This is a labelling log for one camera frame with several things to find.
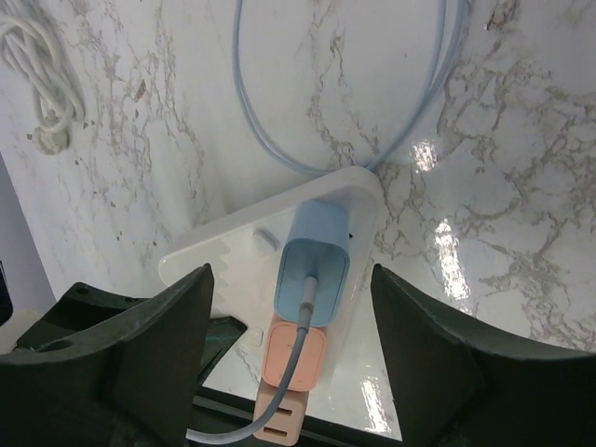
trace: white coiled cable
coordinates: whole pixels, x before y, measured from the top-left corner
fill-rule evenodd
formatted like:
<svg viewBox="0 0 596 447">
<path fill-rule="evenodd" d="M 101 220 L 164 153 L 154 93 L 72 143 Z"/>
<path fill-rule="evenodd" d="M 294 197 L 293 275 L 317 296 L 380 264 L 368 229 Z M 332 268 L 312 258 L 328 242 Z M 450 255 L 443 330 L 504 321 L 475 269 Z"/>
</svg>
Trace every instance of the white coiled cable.
<svg viewBox="0 0 596 447">
<path fill-rule="evenodd" d="M 85 110 L 64 70 L 60 45 L 20 0 L 6 0 L 0 11 L 0 57 L 31 83 L 39 122 L 32 140 L 43 154 L 56 155 L 68 145 L 68 126 L 82 121 Z"/>
</svg>

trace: blue power adapter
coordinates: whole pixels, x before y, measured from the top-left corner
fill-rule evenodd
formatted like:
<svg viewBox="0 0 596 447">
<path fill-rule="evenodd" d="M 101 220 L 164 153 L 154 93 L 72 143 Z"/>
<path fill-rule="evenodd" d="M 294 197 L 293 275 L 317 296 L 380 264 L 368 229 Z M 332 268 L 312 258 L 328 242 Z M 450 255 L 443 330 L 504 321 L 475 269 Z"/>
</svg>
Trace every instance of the blue power adapter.
<svg viewBox="0 0 596 447">
<path fill-rule="evenodd" d="M 279 263 L 275 309 L 280 317 L 298 322 L 305 278 L 313 277 L 318 290 L 311 325 L 332 323 L 350 266 L 348 223 L 341 205 L 307 200 L 298 207 Z"/>
</svg>

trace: marble countertop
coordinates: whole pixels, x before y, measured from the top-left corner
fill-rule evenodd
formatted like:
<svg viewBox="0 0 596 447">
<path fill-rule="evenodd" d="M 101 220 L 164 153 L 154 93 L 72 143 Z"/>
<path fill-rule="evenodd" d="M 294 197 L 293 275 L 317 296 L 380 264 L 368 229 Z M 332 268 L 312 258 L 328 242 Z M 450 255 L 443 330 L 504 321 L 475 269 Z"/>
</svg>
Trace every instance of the marble countertop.
<svg viewBox="0 0 596 447">
<path fill-rule="evenodd" d="M 39 155 L 29 89 L 3 68 L 0 148 L 56 296 L 79 280 L 153 295 L 176 237 L 307 180 L 243 122 L 234 2 L 40 3 L 86 121 L 69 150 Z M 595 3 L 470 3 L 444 91 L 378 170 L 386 209 L 372 254 L 497 327 L 593 351 Z M 436 13 L 432 0 L 246 2 L 242 64 L 264 125 L 313 165 L 369 158 L 417 99 Z M 400 438 L 367 290 L 353 324 L 330 393 L 313 392 L 308 413 Z M 241 344 L 216 372 L 208 386 L 254 398 L 260 360 Z"/>
</svg>

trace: pink power adapter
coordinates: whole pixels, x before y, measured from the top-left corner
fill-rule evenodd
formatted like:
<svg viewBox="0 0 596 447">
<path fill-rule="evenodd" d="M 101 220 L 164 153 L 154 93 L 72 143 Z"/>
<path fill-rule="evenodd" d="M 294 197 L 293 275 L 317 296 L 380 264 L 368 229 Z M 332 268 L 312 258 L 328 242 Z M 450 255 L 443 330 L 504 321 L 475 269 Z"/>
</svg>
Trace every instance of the pink power adapter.
<svg viewBox="0 0 596 447">
<path fill-rule="evenodd" d="M 296 329 L 295 323 L 274 315 L 267 335 L 263 378 L 257 393 L 253 420 L 263 414 L 277 391 L 290 359 Z M 286 396 L 266 426 L 254 434 L 255 438 L 281 445 L 294 445 L 298 442 L 305 420 L 308 392 L 317 385 L 326 353 L 326 330 L 311 327 Z"/>
</svg>

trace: cable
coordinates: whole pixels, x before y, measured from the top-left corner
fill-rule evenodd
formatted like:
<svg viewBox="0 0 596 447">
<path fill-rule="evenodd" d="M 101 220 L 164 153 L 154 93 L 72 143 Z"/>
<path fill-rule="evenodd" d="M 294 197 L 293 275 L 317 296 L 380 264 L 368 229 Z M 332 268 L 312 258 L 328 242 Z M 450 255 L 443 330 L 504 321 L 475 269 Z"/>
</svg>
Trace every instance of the cable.
<svg viewBox="0 0 596 447">
<path fill-rule="evenodd" d="M 210 434 L 188 429 L 186 431 L 186 438 L 188 440 L 210 445 L 230 444 L 252 436 L 269 422 L 283 401 L 283 398 L 288 391 L 288 387 L 290 386 L 294 371 L 296 371 L 296 366 L 298 365 L 298 360 L 300 359 L 300 354 L 305 345 L 306 336 L 308 335 L 308 330 L 310 328 L 310 319 L 315 310 L 317 286 L 318 282 L 316 279 L 311 277 L 305 279 L 305 292 L 303 301 L 300 304 L 300 317 L 298 320 L 298 329 L 296 329 L 296 341 L 291 350 L 286 371 L 283 373 L 281 381 L 279 382 L 278 391 L 276 391 L 273 400 L 271 400 L 271 403 L 269 403 L 269 406 L 267 406 L 264 413 L 251 424 L 229 433 Z"/>
<path fill-rule="evenodd" d="M 464 16 L 467 15 L 467 3 L 466 0 L 457 0 L 457 10 L 455 17 L 454 29 L 452 31 L 451 40 L 443 63 L 437 73 L 437 67 L 439 65 L 440 52 L 443 43 L 443 34 L 445 29 L 445 20 L 447 13 L 446 0 L 438 0 L 439 2 L 439 14 L 437 16 L 437 31 L 435 34 L 435 45 L 431 56 L 430 64 L 427 71 L 426 82 L 424 84 L 421 98 L 414 108 L 412 114 L 406 121 L 406 125 L 398 132 L 398 134 L 391 140 L 389 146 L 377 154 L 370 162 L 364 165 L 364 168 L 373 170 L 380 163 L 387 160 L 393 152 L 398 149 L 405 139 L 411 134 L 412 130 L 419 123 L 420 119 L 425 115 L 428 107 L 434 100 L 437 92 L 444 84 L 445 79 L 451 69 L 451 66 L 455 59 L 455 53 L 459 44 L 459 38 L 463 29 Z M 259 121 L 259 118 L 254 112 L 251 104 L 251 100 L 246 91 L 244 79 L 242 77 L 242 71 L 240 68 L 240 55 L 239 55 L 239 35 L 240 35 L 240 23 L 242 16 L 242 5 L 243 0 L 237 0 L 236 15 L 234 19 L 234 34 L 232 39 L 232 68 L 234 75 L 234 85 L 242 113 L 249 125 L 249 129 L 252 135 L 261 145 L 261 147 L 272 156 L 278 163 L 282 164 L 286 168 L 301 172 L 307 175 L 320 176 L 325 175 L 332 170 L 317 169 L 309 167 L 303 163 L 300 163 L 289 156 L 279 147 L 279 145 L 273 141 L 273 139 L 267 134 L 263 125 Z"/>
<path fill-rule="evenodd" d="M 66 128 L 73 120 L 82 121 L 85 110 L 65 73 L 53 35 L 30 17 L 20 0 L 6 0 L 6 6 L 6 11 L 0 11 L 0 58 L 32 84 L 39 122 L 33 141 L 43 154 L 55 155 L 68 145 Z"/>
</svg>

